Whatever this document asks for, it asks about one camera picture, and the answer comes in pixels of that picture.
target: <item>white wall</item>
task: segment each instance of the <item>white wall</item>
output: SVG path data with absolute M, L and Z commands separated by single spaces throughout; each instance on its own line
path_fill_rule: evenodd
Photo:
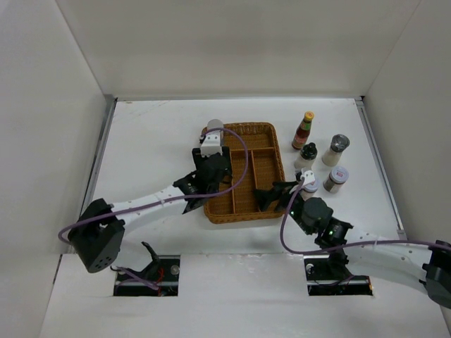
M 0 336 L 36 337 L 105 100 L 54 0 L 0 1 Z
M 365 94 L 419 0 L 57 0 L 104 93 Z
M 423 0 L 364 100 L 411 239 L 451 242 L 450 16 Z

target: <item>salt shaker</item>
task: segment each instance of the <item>salt shaker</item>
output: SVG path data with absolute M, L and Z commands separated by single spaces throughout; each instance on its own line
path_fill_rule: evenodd
M 350 145 L 350 139 L 343 134 L 332 137 L 330 148 L 323 155 L 323 163 L 329 167 L 335 167 L 340 160 L 343 151 Z
M 320 185 L 320 182 L 315 177 L 314 183 L 308 184 L 302 188 L 301 197 L 304 199 L 304 201 L 306 201 L 307 199 L 309 199 L 310 197 L 313 197 L 313 195 L 315 195 L 315 192 L 318 190 L 319 185 Z
M 306 170 L 310 170 L 317 154 L 318 150 L 316 150 L 315 143 L 311 142 L 303 146 L 299 153 L 299 157 L 295 161 L 296 173 L 298 173 L 303 168 L 306 168 Z

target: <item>bottle label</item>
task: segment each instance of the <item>bottle label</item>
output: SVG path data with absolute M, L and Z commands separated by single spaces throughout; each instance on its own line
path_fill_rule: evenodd
M 293 147 L 296 149 L 301 149 L 305 144 L 307 143 L 307 137 L 299 137 L 297 134 L 295 135 L 295 138 L 293 139 Z
M 301 122 L 301 129 L 303 130 L 310 130 L 311 123 L 305 123 L 304 121 Z

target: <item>black cap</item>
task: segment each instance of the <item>black cap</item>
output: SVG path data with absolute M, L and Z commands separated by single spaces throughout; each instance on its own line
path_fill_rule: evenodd
M 343 134 L 337 134 L 332 137 L 330 148 L 334 150 L 335 153 L 342 153 L 349 145 L 350 139 Z
M 301 149 L 301 156 L 304 160 L 314 160 L 317 154 L 318 150 L 316 150 L 316 145 L 313 142 L 306 144 Z

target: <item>spice jar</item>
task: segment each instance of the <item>spice jar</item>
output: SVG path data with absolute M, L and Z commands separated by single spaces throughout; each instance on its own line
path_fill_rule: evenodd
M 332 137 L 330 148 L 323 155 L 323 163 L 329 167 L 335 167 L 340 160 L 343 151 L 350 145 L 350 139 L 343 134 Z
M 333 167 L 327 180 L 324 181 L 324 189 L 333 194 L 336 193 L 346 183 L 349 176 L 350 174 L 344 167 L 339 165 Z
M 315 195 L 315 192 L 318 190 L 318 188 L 319 188 L 319 180 L 317 180 L 315 177 L 315 182 L 310 183 L 302 188 L 301 197 L 304 199 L 304 201 L 306 201 L 307 199 Z
M 311 169 L 313 162 L 315 161 L 318 150 L 316 150 L 315 143 L 311 142 L 302 147 L 299 157 L 295 161 L 295 171 L 298 173 L 301 169 Z

